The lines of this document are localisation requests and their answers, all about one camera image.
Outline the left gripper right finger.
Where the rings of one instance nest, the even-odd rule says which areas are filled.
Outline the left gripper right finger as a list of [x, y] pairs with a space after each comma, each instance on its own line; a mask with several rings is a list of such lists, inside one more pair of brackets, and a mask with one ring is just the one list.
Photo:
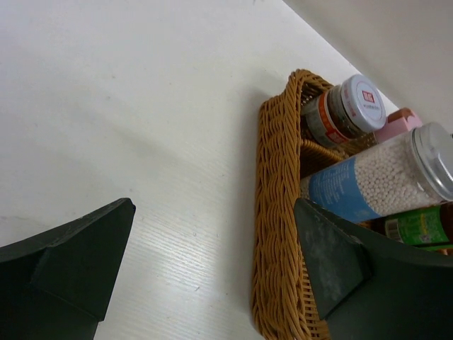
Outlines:
[[452, 338], [452, 257], [398, 243], [302, 198], [294, 217], [332, 339]]

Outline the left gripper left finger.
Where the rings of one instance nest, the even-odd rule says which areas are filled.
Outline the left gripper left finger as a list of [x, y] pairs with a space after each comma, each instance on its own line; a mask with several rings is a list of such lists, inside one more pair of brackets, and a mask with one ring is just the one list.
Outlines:
[[118, 199], [1, 248], [2, 339], [93, 339], [105, 319], [135, 206]]

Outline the red sauce bottle green label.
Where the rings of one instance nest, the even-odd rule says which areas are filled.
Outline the red sauce bottle green label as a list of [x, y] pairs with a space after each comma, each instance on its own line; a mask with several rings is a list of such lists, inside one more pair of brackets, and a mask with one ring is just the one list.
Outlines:
[[382, 217], [372, 230], [428, 251], [452, 249], [452, 202]]

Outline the sago jar blue label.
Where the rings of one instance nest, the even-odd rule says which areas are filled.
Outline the sago jar blue label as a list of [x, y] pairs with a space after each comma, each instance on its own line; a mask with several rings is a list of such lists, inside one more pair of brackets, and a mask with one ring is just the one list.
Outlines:
[[301, 196], [354, 223], [452, 201], [452, 136], [427, 123], [300, 181]]

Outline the pink lid spice shaker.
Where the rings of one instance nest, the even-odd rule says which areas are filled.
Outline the pink lid spice shaker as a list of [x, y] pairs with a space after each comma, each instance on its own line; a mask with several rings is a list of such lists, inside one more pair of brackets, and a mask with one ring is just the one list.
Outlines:
[[422, 120], [411, 109], [401, 108], [387, 117], [384, 127], [374, 133], [374, 138], [381, 144], [422, 125]]

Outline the sauce jar white lid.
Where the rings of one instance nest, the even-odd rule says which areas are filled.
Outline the sauce jar white lid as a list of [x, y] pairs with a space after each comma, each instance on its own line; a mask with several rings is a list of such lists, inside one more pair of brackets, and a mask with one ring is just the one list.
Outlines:
[[301, 136], [328, 149], [381, 130], [386, 110], [374, 83], [355, 74], [301, 108]]

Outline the brown wicker divided basket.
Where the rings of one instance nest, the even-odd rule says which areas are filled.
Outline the brown wicker divided basket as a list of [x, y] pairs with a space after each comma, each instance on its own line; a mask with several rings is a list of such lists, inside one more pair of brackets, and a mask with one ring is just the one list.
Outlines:
[[320, 319], [294, 217], [301, 175], [346, 158], [300, 135], [300, 107], [330, 88], [298, 69], [285, 90], [265, 101], [258, 117], [252, 315], [266, 339], [332, 339]]

